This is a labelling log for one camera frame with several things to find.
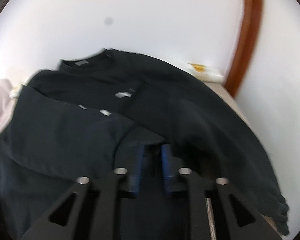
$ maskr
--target triangular cutout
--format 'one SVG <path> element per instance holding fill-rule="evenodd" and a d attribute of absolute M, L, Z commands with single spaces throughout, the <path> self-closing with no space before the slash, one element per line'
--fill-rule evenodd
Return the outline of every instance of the triangular cutout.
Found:
<path fill-rule="evenodd" d="M 50 216 L 49 221 L 64 227 L 68 223 L 69 215 L 74 204 L 76 194 L 72 193 Z"/>
<path fill-rule="evenodd" d="M 239 227 L 252 224 L 256 219 L 250 214 L 250 212 L 237 200 L 237 198 L 230 194 L 229 195 L 232 208 L 234 210 L 235 217 L 237 219 Z"/>

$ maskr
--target silver screw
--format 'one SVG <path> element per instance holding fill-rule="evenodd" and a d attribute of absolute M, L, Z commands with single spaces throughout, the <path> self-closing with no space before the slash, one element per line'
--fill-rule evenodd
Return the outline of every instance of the silver screw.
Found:
<path fill-rule="evenodd" d="M 126 174 L 128 170 L 126 168 L 116 168 L 114 169 L 114 173 L 118 175 Z"/>
<path fill-rule="evenodd" d="M 229 183 L 229 180 L 227 178 L 217 178 L 216 179 L 216 182 L 219 184 L 219 185 L 226 185 Z"/>
<path fill-rule="evenodd" d="M 180 174 L 190 174 L 192 172 L 190 168 L 180 168 L 178 171 Z"/>
<path fill-rule="evenodd" d="M 79 177 L 77 178 L 77 182 L 79 184 L 87 184 L 89 183 L 90 179 L 88 177 Z"/>

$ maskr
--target white wall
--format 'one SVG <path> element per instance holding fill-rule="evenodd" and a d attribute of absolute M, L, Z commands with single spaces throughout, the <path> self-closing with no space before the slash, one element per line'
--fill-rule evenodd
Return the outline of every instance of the white wall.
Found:
<path fill-rule="evenodd" d="M 236 98 L 266 150 L 300 230 L 300 6 L 265 0 L 258 44 Z"/>
<path fill-rule="evenodd" d="M 242 0 L 10 0 L 0 14 L 0 78 L 14 83 L 102 47 L 226 72 Z"/>

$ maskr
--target black fabric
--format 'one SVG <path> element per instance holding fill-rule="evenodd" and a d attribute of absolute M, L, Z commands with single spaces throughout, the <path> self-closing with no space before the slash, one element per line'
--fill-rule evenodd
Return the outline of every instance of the black fabric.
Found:
<path fill-rule="evenodd" d="M 275 220 L 281 233 L 288 234 L 288 206 L 266 152 L 218 95 L 184 71 L 145 55 L 105 50 L 85 60 L 79 64 L 63 61 L 59 71 L 45 70 L 34 76 L 21 93 L 12 122 L 0 135 L 0 203 L 6 206 L 3 216 L 8 226 L 15 227 L 10 230 L 16 239 L 49 203 L 35 207 L 41 209 L 35 213 L 20 199 L 20 208 L 29 212 L 20 225 L 17 220 L 25 214 L 14 210 L 9 194 L 18 192 L 20 184 L 33 190 L 34 200 L 42 203 L 55 199 L 57 193 L 47 196 L 46 190 L 40 195 L 34 185 L 22 184 L 26 177 L 13 185 L 6 182 L 5 176 L 19 176 L 17 170 L 10 172 L 10 165 L 64 180 L 66 187 L 66 181 L 83 174 L 104 176 L 116 161 L 133 154 L 137 142 L 157 145 L 163 141 L 201 174 L 205 170 L 200 162 L 211 159 L 215 178 L 229 178 L 260 213 Z M 130 96 L 118 98 L 118 92 Z M 105 116 L 100 109 L 112 114 Z"/>

